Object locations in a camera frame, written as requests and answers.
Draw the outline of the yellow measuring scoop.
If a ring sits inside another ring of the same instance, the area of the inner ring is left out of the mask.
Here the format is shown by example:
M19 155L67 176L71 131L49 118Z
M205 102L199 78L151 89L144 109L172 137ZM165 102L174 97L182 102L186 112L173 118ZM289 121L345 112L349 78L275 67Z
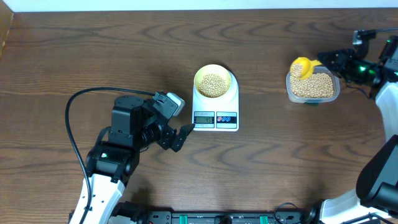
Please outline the yellow measuring scoop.
M290 66L290 75L300 80L308 79L312 76L316 66L322 63L318 60L310 60L306 57L296 58Z

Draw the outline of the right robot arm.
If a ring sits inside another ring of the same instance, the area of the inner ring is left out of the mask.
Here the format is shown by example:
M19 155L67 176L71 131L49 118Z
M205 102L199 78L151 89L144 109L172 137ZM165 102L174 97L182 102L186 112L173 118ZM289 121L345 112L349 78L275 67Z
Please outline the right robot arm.
M312 209L312 223L389 223L397 218L397 36L388 38L378 62L365 59L376 30L356 30L353 49L322 52L318 60L336 77L369 86L382 114L386 143L365 165L355 189Z

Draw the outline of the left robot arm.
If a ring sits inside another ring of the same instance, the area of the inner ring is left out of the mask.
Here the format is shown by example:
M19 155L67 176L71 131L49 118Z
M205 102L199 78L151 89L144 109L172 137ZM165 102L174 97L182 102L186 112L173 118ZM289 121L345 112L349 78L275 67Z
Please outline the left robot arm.
M152 143L164 150L181 150L194 124L176 130L168 122L184 104L176 94L162 92L146 100L131 95L115 99L111 125L101 130L86 157L86 184L71 223L107 223L140 153Z

